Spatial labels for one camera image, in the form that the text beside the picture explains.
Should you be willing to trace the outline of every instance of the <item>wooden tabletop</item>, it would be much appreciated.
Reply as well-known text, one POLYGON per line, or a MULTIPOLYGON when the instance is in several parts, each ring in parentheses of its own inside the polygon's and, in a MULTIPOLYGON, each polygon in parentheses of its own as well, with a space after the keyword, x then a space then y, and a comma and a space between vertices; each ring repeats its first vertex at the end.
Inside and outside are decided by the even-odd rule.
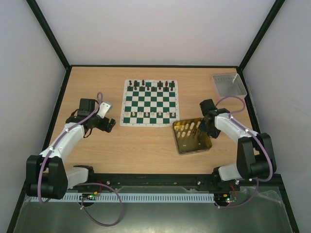
MULTIPOLYGON (((104 101, 113 104, 106 115, 117 121, 111 133, 94 129, 87 139, 80 140, 65 163, 89 165, 96 173, 141 174, 210 174, 217 166, 236 161, 237 146, 224 133, 212 139, 207 152, 178 155, 171 127, 122 127, 119 125, 124 81, 127 79, 177 80, 180 119, 202 117, 199 103, 216 97, 211 78, 215 74, 236 73, 234 68, 139 68, 139 67, 73 67, 56 125, 54 140, 62 131, 66 119, 79 107, 80 98, 96 99, 97 92, 104 101)), ((239 110, 237 100, 226 100, 219 107, 239 110)), ((248 112, 235 118, 251 128, 248 112)))

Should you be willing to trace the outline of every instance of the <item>gray floor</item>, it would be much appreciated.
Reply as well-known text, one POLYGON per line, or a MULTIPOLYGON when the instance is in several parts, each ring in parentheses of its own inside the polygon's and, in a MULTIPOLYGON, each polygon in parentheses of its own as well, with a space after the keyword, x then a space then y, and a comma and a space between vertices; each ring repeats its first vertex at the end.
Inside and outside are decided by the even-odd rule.
MULTIPOLYGON (((238 193, 243 202, 251 189, 238 193)), ((26 202, 15 233, 290 233, 291 228, 277 189, 260 189, 247 205, 217 209, 208 203, 125 203, 123 220, 114 227, 96 225, 78 203, 26 202)), ((89 212, 98 221, 114 222, 119 204, 95 203, 89 212)))

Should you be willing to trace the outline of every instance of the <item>chessboard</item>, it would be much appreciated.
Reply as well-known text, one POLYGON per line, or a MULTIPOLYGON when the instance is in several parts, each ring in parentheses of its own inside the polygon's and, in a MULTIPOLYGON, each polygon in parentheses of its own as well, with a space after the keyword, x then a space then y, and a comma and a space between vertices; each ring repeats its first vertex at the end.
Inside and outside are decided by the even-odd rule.
POLYGON ((126 80, 121 126, 164 127, 179 120, 175 80, 126 80))

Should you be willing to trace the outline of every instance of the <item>cable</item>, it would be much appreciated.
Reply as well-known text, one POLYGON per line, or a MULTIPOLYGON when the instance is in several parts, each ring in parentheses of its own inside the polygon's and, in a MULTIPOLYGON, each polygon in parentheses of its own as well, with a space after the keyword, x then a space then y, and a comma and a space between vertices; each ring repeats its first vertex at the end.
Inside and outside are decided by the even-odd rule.
POLYGON ((241 110, 233 111, 232 113, 230 113, 229 114, 229 118, 236 126, 238 126, 239 128, 243 129, 246 133, 248 133, 249 135, 252 136, 252 138, 257 142, 257 144, 259 145, 260 149, 262 150, 264 156, 267 159, 268 166, 269 166, 269 176, 266 179, 260 179, 260 178, 257 178, 257 179, 259 181, 262 181, 262 182, 267 182, 267 181, 271 180, 272 175, 273 175, 273 168, 272 168, 272 163, 271 163, 270 157, 269 157, 266 149, 263 147, 262 143, 258 140, 258 138, 253 133, 251 133, 246 127, 244 127, 238 121, 236 121, 235 118, 231 118, 232 114, 242 112, 245 109, 244 101, 241 98, 237 97, 237 96, 228 96, 228 97, 223 97, 222 99, 220 99, 216 103, 215 106, 217 106, 220 102, 222 102, 223 100, 225 100, 227 98, 236 98, 236 99, 240 100, 243 103, 243 108, 241 110))
POLYGON ((81 209, 83 209, 85 211, 85 213, 87 214, 87 216, 93 221, 95 222, 96 224, 102 226, 102 227, 112 227, 112 226, 115 226, 117 225, 123 218, 124 216, 124 205, 123 205, 123 202, 121 200, 121 197, 120 195, 118 194, 118 192, 116 190, 114 190, 112 187, 108 186, 108 185, 105 185, 105 184, 102 184, 102 183, 80 183, 80 184, 77 184, 77 186, 83 186, 83 185, 99 185, 101 187, 105 187, 105 188, 109 188, 111 191, 113 191, 118 199, 119 199, 119 202, 120 202, 120 205, 121 205, 121 211, 120 211, 120 215, 119 215, 119 218, 117 219, 117 221, 115 221, 114 223, 111 223, 111 224, 104 224, 104 223, 101 223, 99 221, 97 221, 96 219, 94 219, 90 214, 89 212, 86 210, 86 208, 84 207, 83 205, 83 202, 86 198, 83 198, 82 199, 82 202, 81 202, 81 209))
MULTIPOLYGON (((97 107, 94 109, 94 111, 90 115, 88 115, 86 118, 84 118, 83 120, 81 120, 78 123, 74 124, 73 126, 69 127, 68 128, 68 132, 70 130, 74 129, 76 126, 81 125, 83 122, 87 121, 91 116, 93 116, 95 113, 97 113, 101 103, 103 102, 103 94, 102 94, 102 92, 98 92, 97 93, 97 100, 98 100, 99 103, 98 103, 97 107)), ((58 137, 58 139, 52 145, 51 150, 47 153, 47 155, 45 156, 45 158, 44 158, 44 160, 42 162, 41 169, 40 169, 40 172, 39 172, 38 188, 37 188, 38 199, 39 199, 39 202, 41 204, 45 204, 45 203, 47 203, 50 200, 50 199, 47 199, 46 201, 43 201, 42 200, 42 196, 41 196, 41 184, 42 184, 42 176, 43 176, 43 170, 44 170, 45 164, 47 163, 47 160, 48 160, 49 156, 52 154, 52 150, 57 146, 57 144, 62 140, 62 138, 66 134, 67 134, 67 132, 65 131, 58 137)))
POLYGON ((217 204, 217 202, 215 202, 215 205, 217 206, 218 209, 232 209, 232 208, 237 208, 237 207, 241 207, 247 203, 249 203, 251 201, 251 199, 254 198, 255 194, 257 193, 258 191, 258 187, 259 187, 259 180, 257 178, 254 178, 254 180, 256 180, 256 187, 255 187, 255 190, 253 192, 253 194, 251 195, 251 197, 249 199, 247 199, 245 202, 241 203, 241 204, 238 204, 238 205, 233 205, 233 206, 220 206, 217 204))

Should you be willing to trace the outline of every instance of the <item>white wall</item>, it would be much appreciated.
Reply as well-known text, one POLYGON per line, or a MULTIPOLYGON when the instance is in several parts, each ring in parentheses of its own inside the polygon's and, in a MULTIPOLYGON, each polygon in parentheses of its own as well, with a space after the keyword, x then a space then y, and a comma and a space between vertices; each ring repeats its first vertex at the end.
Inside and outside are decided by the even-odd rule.
POLYGON ((238 66, 275 0, 37 0, 70 64, 238 66))
POLYGON ((310 232, 311 1, 287 0, 244 71, 301 232, 310 232))
POLYGON ((2 1, 0 22, 0 232, 6 232, 26 159, 42 149, 65 69, 25 0, 2 1))

